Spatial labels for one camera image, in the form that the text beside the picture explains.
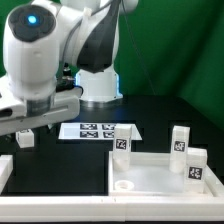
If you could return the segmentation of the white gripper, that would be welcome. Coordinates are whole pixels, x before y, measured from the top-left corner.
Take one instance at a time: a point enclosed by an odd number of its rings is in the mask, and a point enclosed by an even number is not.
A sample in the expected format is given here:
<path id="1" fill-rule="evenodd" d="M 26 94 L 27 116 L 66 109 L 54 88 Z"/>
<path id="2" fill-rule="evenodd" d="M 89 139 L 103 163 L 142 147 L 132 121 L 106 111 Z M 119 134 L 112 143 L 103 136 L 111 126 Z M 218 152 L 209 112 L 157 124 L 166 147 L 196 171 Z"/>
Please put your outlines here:
<path id="1" fill-rule="evenodd" d="M 8 78 L 0 78 L 0 136 L 76 118 L 80 113 L 82 89 L 75 87 L 53 95 L 46 112 L 29 115 L 28 106 L 9 89 Z"/>

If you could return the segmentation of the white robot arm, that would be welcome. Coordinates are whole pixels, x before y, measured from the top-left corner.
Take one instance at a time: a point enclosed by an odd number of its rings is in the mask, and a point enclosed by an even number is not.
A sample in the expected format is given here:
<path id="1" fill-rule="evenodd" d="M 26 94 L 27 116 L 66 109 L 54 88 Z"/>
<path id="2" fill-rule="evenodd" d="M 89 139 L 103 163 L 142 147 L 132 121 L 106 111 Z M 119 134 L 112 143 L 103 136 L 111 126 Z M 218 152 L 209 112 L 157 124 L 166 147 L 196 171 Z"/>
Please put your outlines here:
<path id="1" fill-rule="evenodd" d="M 7 16 L 0 136 L 79 115 L 80 103 L 122 96 L 114 60 L 118 18 L 139 0 L 32 0 Z"/>

